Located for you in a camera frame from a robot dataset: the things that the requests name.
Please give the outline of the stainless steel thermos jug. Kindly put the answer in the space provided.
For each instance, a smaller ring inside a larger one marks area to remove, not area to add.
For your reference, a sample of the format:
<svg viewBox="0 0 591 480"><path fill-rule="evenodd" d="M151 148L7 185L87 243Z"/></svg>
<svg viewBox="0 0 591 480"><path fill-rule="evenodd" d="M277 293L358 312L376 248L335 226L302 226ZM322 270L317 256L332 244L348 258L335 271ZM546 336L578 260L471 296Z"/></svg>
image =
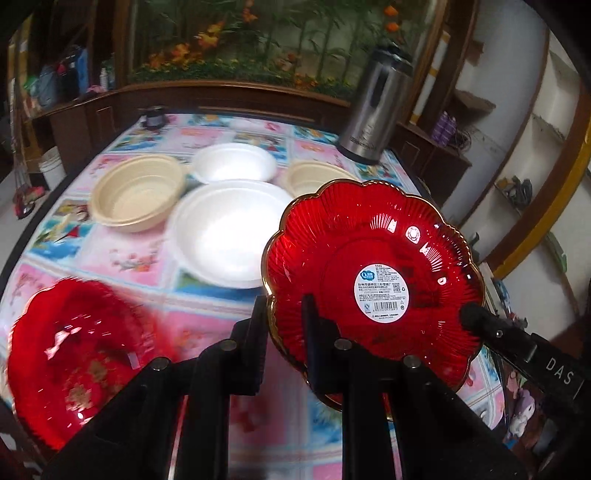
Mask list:
<svg viewBox="0 0 591 480"><path fill-rule="evenodd" d="M335 146L342 155L377 165L390 141L414 74L413 58L393 41L376 46L353 95L351 116Z"/></svg>

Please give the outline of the large red scalloped plate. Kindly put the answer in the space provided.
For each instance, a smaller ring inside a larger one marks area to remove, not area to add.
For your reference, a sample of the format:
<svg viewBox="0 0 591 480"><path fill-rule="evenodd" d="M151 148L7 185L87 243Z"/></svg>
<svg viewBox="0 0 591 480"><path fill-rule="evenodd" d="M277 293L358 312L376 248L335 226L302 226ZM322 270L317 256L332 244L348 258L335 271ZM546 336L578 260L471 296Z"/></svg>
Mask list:
<svg viewBox="0 0 591 480"><path fill-rule="evenodd" d="M33 295L13 324L14 411L58 451L159 356L174 353L154 310L99 281L61 279Z"/></svg>

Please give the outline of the small white foam bowl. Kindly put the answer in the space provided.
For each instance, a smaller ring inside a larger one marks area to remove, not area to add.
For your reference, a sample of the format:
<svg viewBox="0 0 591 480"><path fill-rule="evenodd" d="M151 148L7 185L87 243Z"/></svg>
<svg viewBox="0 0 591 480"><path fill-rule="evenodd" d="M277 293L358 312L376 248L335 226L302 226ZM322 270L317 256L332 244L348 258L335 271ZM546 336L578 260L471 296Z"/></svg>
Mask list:
<svg viewBox="0 0 591 480"><path fill-rule="evenodd" d="M192 155L188 166L188 174L201 184L230 180L269 182L276 171L273 155L263 148L242 143L202 148Z"/></svg>

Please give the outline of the beige plastic bowl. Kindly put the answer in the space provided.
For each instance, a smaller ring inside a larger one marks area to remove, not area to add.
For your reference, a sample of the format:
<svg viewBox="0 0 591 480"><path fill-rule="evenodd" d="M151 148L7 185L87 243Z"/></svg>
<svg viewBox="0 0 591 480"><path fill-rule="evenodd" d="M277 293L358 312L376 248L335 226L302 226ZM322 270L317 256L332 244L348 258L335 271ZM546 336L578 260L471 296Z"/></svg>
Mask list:
<svg viewBox="0 0 591 480"><path fill-rule="evenodd" d="M356 176L345 169L320 161L298 161L287 167L280 176L280 186L294 198L314 194L325 184L340 179L356 181Z"/></svg>
<svg viewBox="0 0 591 480"><path fill-rule="evenodd" d="M122 233L162 223L185 190L187 168L160 154L132 157L110 169L88 201L93 220Z"/></svg>

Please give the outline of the floral landscape wall painting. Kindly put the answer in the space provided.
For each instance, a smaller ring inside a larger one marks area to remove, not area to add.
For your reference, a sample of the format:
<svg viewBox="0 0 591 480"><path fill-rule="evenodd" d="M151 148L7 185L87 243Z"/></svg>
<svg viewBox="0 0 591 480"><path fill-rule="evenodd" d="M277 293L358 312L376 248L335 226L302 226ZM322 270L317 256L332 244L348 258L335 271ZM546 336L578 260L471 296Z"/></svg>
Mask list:
<svg viewBox="0 0 591 480"><path fill-rule="evenodd" d="M417 56L435 1L209 0L131 5L132 83L231 80L349 100L376 46Z"/></svg>

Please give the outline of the purple bottles on shelf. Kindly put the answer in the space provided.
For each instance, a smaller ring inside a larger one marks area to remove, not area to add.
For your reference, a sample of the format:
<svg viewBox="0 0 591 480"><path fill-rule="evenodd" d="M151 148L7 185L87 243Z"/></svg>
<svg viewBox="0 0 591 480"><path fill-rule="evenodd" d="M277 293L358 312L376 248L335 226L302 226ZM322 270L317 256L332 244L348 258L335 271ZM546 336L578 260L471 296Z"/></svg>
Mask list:
<svg viewBox="0 0 591 480"><path fill-rule="evenodd" d="M447 111L444 111L433 128L431 138L439 146L447 147L456 131L456 118Z"/></svg>

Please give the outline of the white plastic bucket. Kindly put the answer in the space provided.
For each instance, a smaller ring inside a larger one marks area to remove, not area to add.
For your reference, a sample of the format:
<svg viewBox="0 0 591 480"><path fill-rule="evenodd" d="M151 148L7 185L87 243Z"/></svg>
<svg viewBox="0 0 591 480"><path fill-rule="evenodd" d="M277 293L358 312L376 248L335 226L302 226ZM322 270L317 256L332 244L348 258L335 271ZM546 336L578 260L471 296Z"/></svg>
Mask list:
<svg viewBox="0 0 591 480"><path fill-rule="evenodd" d="M56 146L50 148L41 156L39 170L49 190L54 190L65 178L65 169Z"/></svg>

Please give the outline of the red mop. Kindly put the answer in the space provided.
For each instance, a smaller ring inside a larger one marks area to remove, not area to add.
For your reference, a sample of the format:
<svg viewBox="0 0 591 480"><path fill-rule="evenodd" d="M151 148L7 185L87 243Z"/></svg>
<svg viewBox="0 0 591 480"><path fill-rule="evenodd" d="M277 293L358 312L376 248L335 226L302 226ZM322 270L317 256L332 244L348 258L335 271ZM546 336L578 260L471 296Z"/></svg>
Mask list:
<svg viewBox="0 0 591 480"><path fill-rule="evenodd" d="M22 122L17 104L16 86L12 87L12 93L10 94L10 127L15 180L13 205L16 217L22 220L33 212L36 201L45 195L45 189L42 186L33 186L28 175L24 157Z"/></svg>

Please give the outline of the small red scalloped plate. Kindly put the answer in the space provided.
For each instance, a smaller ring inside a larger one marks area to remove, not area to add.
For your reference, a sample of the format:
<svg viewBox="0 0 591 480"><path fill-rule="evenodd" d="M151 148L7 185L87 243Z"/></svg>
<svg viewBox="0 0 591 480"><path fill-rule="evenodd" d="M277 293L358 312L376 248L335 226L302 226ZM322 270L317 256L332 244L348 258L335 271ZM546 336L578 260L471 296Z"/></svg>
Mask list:
<svg viewBox="0 0 591 480"><path fill-rule="evenodd" d="M389 360L416 356L453 390L482 347L460 320L463 306L485 302L466 239L385 181L335 180L294 199L263 251L262 279L271 340L301 373L305 295L342 337Z"/></svg>

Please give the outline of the large white foam plate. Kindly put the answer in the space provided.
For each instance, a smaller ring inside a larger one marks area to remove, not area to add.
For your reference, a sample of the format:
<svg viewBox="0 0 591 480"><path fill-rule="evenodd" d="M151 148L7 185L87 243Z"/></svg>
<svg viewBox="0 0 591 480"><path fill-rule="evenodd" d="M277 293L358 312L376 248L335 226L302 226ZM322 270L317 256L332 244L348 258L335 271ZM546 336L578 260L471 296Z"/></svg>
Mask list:
<svg viewBox="0 0 591 480"><path fill-rule="evenodd" d="M172 256L204 283L257 288L263 284L263 250L292 200L287 191L266 182L233 180L197 187L168 218Z"/></svg>

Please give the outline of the small black round device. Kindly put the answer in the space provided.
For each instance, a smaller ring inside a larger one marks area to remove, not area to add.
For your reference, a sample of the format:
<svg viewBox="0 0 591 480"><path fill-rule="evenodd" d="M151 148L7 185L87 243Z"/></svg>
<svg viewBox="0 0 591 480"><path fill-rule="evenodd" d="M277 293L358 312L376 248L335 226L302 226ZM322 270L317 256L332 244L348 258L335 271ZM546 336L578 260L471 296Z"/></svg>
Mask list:
<svg viewBox="0 0 591 480"><path fill-rule="evenodd" d="M167 108L154 105L141 108L141 125L148 130L160 130L168 124Z"/></svg>

